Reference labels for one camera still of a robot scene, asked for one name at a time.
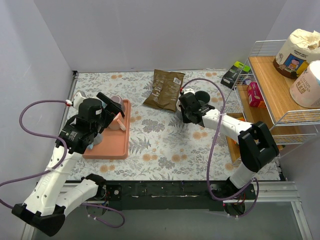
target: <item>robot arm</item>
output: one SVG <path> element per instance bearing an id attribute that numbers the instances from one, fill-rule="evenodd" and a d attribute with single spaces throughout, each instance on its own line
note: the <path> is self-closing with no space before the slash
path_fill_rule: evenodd
<path id="1" fill-rule="evenodd" d="M 205 128 L 217 129 L 221 113 L 213 106 L 201 104 L 192 89 L 186 89 L 179 97 L 184 123 L 199 124 Z M 223 115 L 220 132 L 239 144 L 242 163 L 226 181 L 225 197 L 238 192 L 265 165 L 278 154 L 279 149 L 263 122 L 250 123 Z"/>
<path id="2" fill-rule="evenodd" d="M 66 216 L 76 207 L 92 197 L 102 198 L 106 193 L 106 180 L 90 174 L 77 187 L 59 196 L 68 175 L 87 146 L 93 143 L 95 137 L 108 127 L 118 113 L 123 114 L 121 106 L 101 92 L 97 97 L 99 99 L 76 94 L 72 105 L 78 109 L 78 114 L 67 121 L 59 134 L 68 147 L 64 161 L 53 168 L 65 151 L 62 142 L 57 140 L 46 167 L 49 172 L 42 175 L 29 197 L 23 203 L 15 204 L 12 209 L 14 215 L 50 237 L 60 230 Z"/>

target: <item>pink tray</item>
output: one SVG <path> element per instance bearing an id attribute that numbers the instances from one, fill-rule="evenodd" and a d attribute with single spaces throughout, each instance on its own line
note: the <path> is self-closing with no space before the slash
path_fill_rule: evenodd
<path id="1" fill-rule="evenodd" d="M 131 103 L 128 99 L 124 99 L 123 103 L 125 106 L 123 124 L 126 131 L 106 128 L 102 132 L 102 142 L 93 146 L 92 150 L 87 149 L 84 152 L 85 159 L 126 159 L 128 157 Z"/>

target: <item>white wall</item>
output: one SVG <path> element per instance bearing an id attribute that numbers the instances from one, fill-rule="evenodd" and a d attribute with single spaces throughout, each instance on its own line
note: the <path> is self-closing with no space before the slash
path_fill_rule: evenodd
<path id="1" fill-rule="evenodd" d="M 287 39 L 295 29 L 320 32 L 319 0 L 287 0 L 277 17 L 267 39 Z M 295 181 L 301 196 L 302 207 L 314 239 L 320 239 L 319 192 L 320 136 L 281 158 L 284 176 Z"/>
<path id="2" fill-rule="evenodd" d="M 0 0 L 0 182 L 45 169 L 53 140 L 31 136 L 18 118 L 29 103 L 67 98 L 72 72 L 32 0 Z M 60 103 L 27 112 L 28 128 L 56 135 L 63 114 Z M 36 179 L 0 188 L 0 197 L 14 205 L 31 193 Z M 0 205 L 0 238 L 18 240 L 24 222 Z"/>
<path id="3" fill-rule="evenodd" d="M 286 0 L 34 0 L 73 70 L 229 68 Z"/>
<path id="4" fill-rule="evenodd" d="M 282 40 L 296 29 L 320 32 L 319 0 L 286 0 L 267 40 Z"/>
<path id="5" fill-rule="evenodd" d="M 296 184 L 305 218 L 315 240 L 320 239 L 319 145 L 320 135 L 280 159 L 284 176 Z"/>

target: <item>table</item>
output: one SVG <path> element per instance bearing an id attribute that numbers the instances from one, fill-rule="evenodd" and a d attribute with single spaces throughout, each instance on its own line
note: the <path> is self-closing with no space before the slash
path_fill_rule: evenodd
<path id="1" fill-rule="evenodd" d="M 207 78 L 219 86 L 225 96 L 230 89 L 220 84 L 225 70 L 192 70 L 185 73 L 184 83 L 194 78 Z M 119 95 L 132 104 L 130 118 L 129 156 L 124 160 L 81 159 L 68 180 L 80 180 L 90 173 L 106 180 L 194 180 L 206 179 L 209 151 L 215 130 L 192 123 L 183 124 L 174 113 L 143 105 L 153 83 L 153 71 L 80 73 L 74 93 L 84 92 L 94 97 L 98 92 Z M 211 96 L 210 104 L 220 109 L 222 98 L 213 84 L 195 81 L 189 85 L 195 91 L 204 90 Z M 228 106 L 239 104 L 232 93 Z M 68 118 L 77 111 L 70 108 Z M 234 171 L 226 138 L 220 135 L 214 148 L 210 178 L 226 180 Z M 266 165 L 257 174 L 259 180 L 279 180 L 275 163 Z"/>

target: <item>packaged tissue roll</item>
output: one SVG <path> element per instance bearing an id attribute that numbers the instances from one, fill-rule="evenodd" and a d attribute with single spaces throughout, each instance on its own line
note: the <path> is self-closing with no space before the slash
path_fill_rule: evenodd
<path id="1" fill-rule="evenodd" d="M 320 60 L 320 33 L 296 29 L 275 56 L 273 65 L 283 76 L 295 79 L 315 60 Z"/>
<path id="2" fill-rule="evenodd" d="M 313 61 L 290 87 L 293 100 L 305 108 L 320 108 L 320 60 Z"/>

